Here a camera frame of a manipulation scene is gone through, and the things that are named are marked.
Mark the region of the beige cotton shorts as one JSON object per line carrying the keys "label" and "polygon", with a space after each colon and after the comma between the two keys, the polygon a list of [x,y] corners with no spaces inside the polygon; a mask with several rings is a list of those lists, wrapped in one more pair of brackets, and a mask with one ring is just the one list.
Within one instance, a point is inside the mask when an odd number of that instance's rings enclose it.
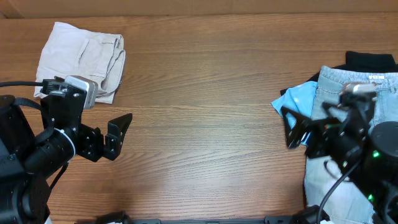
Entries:
{"label": "beige cotton shorts", "polygon": [[121,34],[92,32],[56,22],[42,49],[36,82],[78,75],[98,84],[97,103],[111,104],[121,83],[125,60]]}

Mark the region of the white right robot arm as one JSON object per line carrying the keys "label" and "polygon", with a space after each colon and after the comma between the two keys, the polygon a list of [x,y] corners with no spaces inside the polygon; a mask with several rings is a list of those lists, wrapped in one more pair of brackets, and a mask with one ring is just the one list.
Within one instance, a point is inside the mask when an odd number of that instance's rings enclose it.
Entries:
{"label": "white right robot arm", "polygon": [[321,222],[333,192],[349,179],[384,223],[397,223],[397,122],[385,121],[371,127],[375,102],[374,91],[344,92],[339,104],[322,104],[325,119],[308,122],[312,131],[307,157],[329,156],[341,172],[322,198],[316,222]]}

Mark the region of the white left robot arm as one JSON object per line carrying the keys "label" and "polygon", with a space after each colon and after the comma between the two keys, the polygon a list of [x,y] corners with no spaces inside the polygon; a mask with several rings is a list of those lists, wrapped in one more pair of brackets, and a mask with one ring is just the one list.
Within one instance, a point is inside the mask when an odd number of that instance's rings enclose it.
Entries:
{"label": "white left robot arm", "polygon": [[109,121],[103,135],[81,122],[87,95],[67,85],[40,103],[1,96],[1,223],[49,223],[48,199],[76,155],[120,155],[132,114]]}

